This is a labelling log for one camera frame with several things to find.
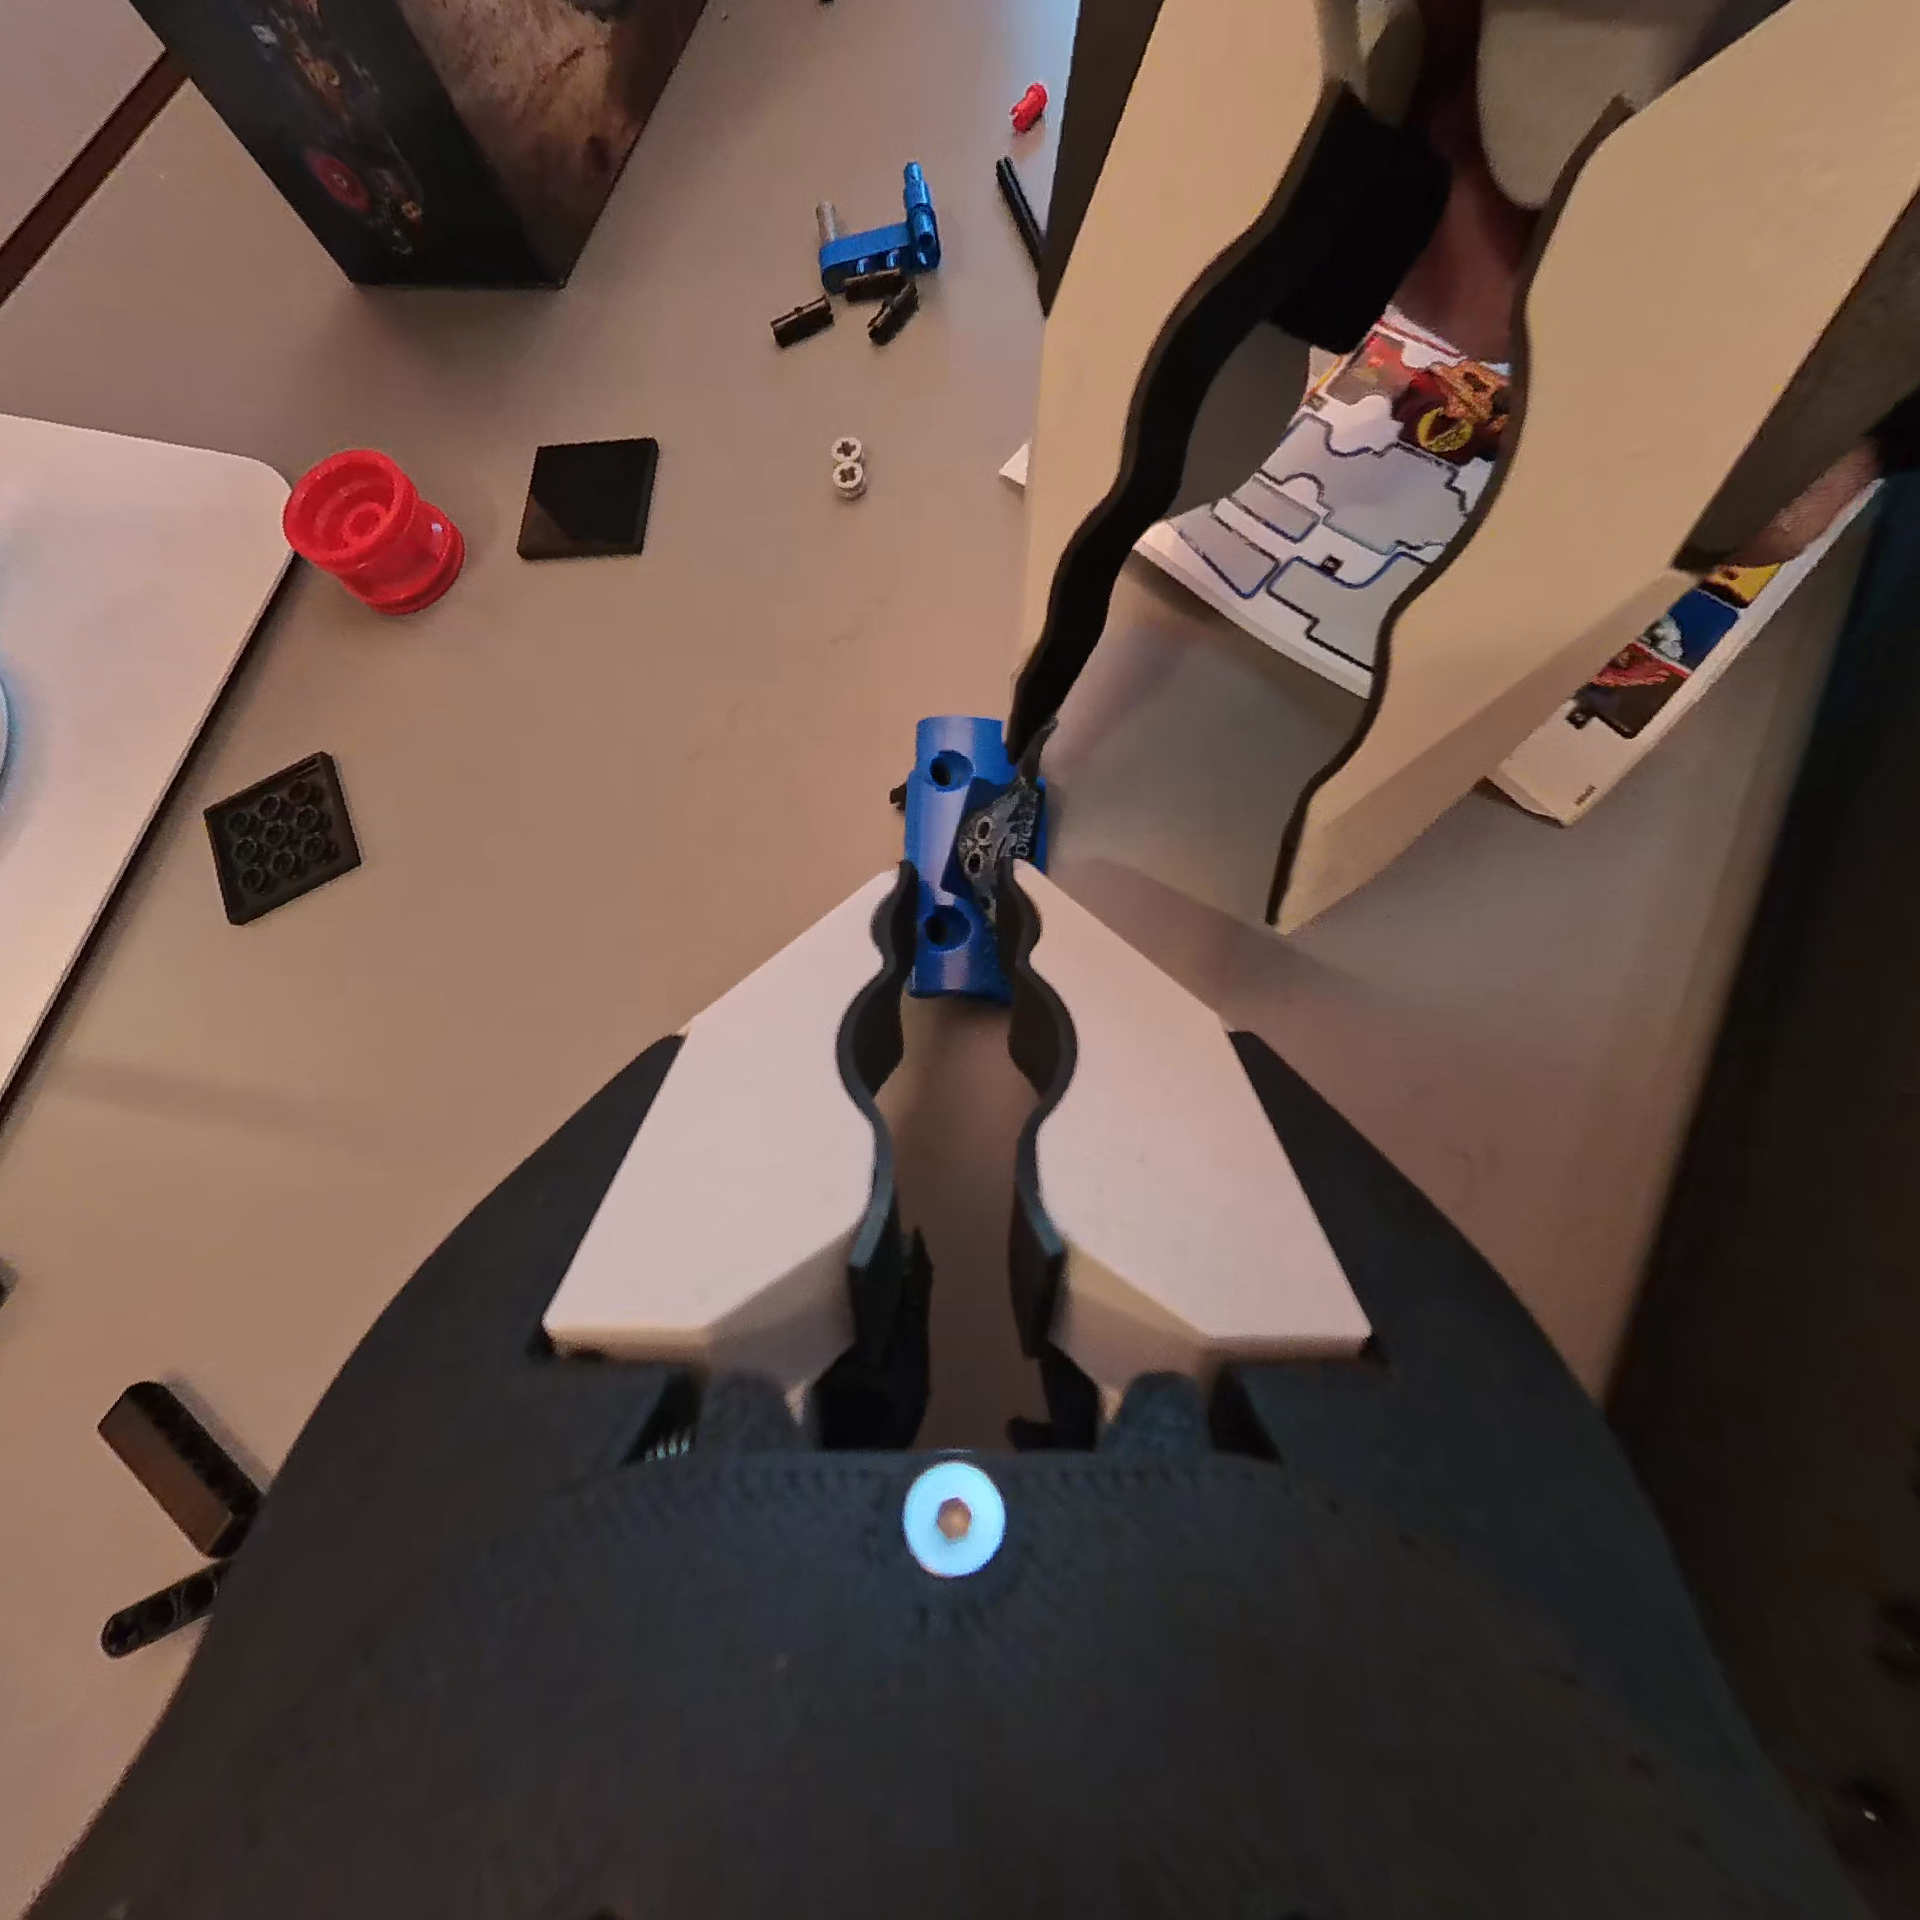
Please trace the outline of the black smooth square tile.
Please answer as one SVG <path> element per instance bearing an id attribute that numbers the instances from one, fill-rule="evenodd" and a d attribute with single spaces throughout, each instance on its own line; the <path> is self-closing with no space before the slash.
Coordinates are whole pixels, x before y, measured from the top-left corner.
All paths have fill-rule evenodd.
<path id="1" fill-rule="evenodd" d="M 643 557 L 659 438 L 543 445 L 515 524 L 522 558 Z"/>

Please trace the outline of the black studded square plate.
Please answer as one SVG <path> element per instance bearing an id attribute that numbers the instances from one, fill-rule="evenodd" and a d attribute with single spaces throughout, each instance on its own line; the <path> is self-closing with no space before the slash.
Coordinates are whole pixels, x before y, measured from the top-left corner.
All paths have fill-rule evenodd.
<path id="1" fill-rule="evenodd" d="M 337 757 L 310 748 L 207 808 L 219 904 L 229 926 L 359 866 Z"/>

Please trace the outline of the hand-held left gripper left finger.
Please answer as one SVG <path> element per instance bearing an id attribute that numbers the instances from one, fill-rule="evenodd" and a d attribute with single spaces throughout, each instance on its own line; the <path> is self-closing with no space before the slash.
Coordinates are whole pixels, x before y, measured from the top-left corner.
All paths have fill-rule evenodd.
<path id="1" fill-rule="evenodd" d="M 929 1259 L 904 1233 L 878 1112 L 910 961 L 895 860 L 671 1038 L 543 1315 L 561 1352 L 754 1373 L 818 1416 L 924 1416 Z"/>

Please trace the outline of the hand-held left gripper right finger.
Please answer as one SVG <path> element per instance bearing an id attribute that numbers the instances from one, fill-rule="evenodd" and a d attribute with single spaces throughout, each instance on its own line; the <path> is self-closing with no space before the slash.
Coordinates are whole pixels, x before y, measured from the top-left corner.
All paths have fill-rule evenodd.
<path id="1" fill-rule="evenodd" d="M 1368 1315 L 1228 1021 L 1031 860 L 1002 866 L 1013 1327 L 1113 1412 L 1145 1373 L 1357 1361 Z"/>

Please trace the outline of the blue printed curved panel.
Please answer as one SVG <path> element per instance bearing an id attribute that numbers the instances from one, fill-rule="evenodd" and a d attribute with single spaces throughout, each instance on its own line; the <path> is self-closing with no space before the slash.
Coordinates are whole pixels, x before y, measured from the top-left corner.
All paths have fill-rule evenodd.
<path id="1" fill-rule="evenodd" d="M 908 991 L 1010 1002 L 996 882 L 1002 858 L 1046 860 L 1046 780 L 1013 759 L 996 715 L 916 719 L 916 764 L 891 793 L 916 866 L 916 961 Z"/>

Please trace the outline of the colourful sticker sheet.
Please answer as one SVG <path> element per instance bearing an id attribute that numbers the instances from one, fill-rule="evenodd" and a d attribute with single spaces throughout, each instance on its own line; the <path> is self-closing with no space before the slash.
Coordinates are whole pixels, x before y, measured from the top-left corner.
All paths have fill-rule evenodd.
<path id="1" fill-rule="evenodd" d="M 1148 524 L 1135 548 L 1273 652 L 1367 696 L 1388 606 L 1464 530 L 1494 469 L 1509 366 L 1464 355 L 1392 307 L 1358 352 L 1321 352 L 1314 366 L 1263 469 Z M 1558 829 L 1580 823 L 1688 719 L 1875 494 L 1861 485 L 1795 558 L 1720 567 L 1689 583 L 1491 786 Z"/>

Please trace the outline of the blue angled beam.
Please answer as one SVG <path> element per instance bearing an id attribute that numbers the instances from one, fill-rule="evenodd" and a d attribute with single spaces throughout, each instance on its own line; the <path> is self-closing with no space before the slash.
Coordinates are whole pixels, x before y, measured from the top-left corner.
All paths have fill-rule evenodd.
<path id="1" fill-rule="evenodd" d="M 818 224 L 818 282 L 823 297 L 855 297 L 860 276 L 878 272 L 934 272 L 941 268 L 941 218 L 924 184 L 924 167 L 904 167 L 904 218 L 882 228 L 844 228 L 830 201 L 813 204 Z"/>

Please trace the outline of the red wheel rim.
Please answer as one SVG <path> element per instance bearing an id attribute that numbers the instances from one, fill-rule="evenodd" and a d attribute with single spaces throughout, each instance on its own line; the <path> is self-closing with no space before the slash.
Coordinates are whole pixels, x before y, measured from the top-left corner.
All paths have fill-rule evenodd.
<path id="1" fill-rule="evenodd" d="M 465 572 L 465 530 L 389 452 L 340 450 L 281 500 L 288 547 L 377 614 L 417 614 Z"/>

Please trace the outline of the thin black beam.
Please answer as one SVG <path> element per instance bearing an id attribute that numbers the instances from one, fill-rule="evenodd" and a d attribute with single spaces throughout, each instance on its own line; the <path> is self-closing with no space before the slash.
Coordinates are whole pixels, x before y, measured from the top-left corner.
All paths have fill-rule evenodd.
<path id="1" fill-rule="evenodd" d="M 141 1653 L 141 1649 L 149 1649 L 162 1638 L 174 1638 L 182 1628 L 202 1621 L 216 1606 L 216 1600 L 219 1600 L 219 1590 L 229 1580 L 229 1566 L 234 1560 L 210 1560 L 207 1569 L 193 1569 L 193 1575 L 184 1575 L 184 1580 L 174 1580 L 174 1585 L 117 1606 L 102 1621 L 102 1655 L 114 1655 L 114 1662 L 130 1655 L 130 1653 Z"/>

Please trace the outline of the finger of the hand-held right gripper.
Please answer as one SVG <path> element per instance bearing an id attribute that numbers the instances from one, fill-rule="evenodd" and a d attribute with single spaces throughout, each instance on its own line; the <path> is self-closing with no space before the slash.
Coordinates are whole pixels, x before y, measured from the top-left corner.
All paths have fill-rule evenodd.
<path id="1" fill-rule="evenodd" d="M 1558 179 L 1474 524 L 1382 617 L 1265 926 L 1388 866 L 1920 377 L 1920 9 L 1798 0 Z"/>
<path id="2" fill-rule="evenodd" d="M 1263 321 L 1349 352 L 1429 250 L 1423 40 L 1419 3 L 1161 3 L 1042 325 L 1010 757 L 1092 661 L 1231 352 Z"/>

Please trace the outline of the thick black beam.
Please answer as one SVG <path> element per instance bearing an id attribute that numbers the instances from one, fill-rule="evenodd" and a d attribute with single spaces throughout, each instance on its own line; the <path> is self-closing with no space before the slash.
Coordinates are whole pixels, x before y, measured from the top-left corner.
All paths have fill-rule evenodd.
<path id="1" fill-rule="evenodd" d="M 247 1540 L 262 1489 L 174 1390 L 156 1381 L 125 1385 L 97 1416 L 97 1437 L 207 1560 L 223 1560 Z"/>

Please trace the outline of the grey desk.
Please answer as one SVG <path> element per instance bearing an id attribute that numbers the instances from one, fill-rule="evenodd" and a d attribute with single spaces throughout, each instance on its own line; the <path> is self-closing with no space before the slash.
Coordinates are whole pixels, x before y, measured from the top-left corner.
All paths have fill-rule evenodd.
<path id="1" fill-rule="evenodd" d="M 291 572 L 4 1123 L 4 1917 L 207 1628 L 102 1445 L 170 1381 L 254 1477 L 389 1296 L 647 1042 L 878 875 L 924 710 L 1002 715 L 1042 310 L 996 196 L 1070 3 L 726 3 L 561 291 L 350 286 L 202 92 L 4 304 L 4 413 L 299 479 L 386 450 L 469 534 L 382 617 Z M 823 297 L 813 204 L 941 268 Z M 868 445 L 835 494 L 830 445 Z M 659 438 L 643 557 L 522 558 L 543 445 Z M 1281 816 L 1357 699 L 1131 567 L 1046 770 L 1052 875 L 1256 1028 L 1605 1390 L 1870 523 L 1580 829 L 1474 793 L 1279 938 Z M 359 866 L 229 926 L 207 808 L 337 757 Z"/>

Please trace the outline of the white book stand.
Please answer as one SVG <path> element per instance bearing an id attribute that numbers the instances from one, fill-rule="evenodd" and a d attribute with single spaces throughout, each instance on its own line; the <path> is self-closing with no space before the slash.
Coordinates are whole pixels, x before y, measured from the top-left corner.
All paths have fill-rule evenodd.
<path id="1" fill-rule="evenodd" d="M 291 558 L 277 469 L 0 419 L 0 1083 L 33 1050 Z"/>

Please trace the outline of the dark toy set box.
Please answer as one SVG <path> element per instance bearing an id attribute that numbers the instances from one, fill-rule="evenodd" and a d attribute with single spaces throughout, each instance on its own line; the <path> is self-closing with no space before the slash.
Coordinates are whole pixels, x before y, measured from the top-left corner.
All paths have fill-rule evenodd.
<path id="1" fill-rule="evenodd" d="M 368 286 L 565 286 L 701 0 L 141 0 Z"/>

